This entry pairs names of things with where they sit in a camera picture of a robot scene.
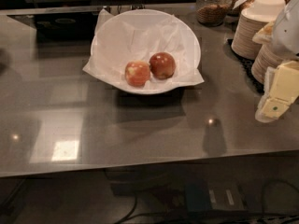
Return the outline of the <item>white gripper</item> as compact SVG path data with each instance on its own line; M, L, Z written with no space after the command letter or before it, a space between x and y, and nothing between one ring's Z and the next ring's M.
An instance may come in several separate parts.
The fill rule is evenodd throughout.
M267 23L252 38L257 44L272 42L273 51L289 60L299 59L299 0L281 10L275 22ZM268 67L264 94L255 118L263 123L279 119L299 97L299 62L288 61L277 68Z

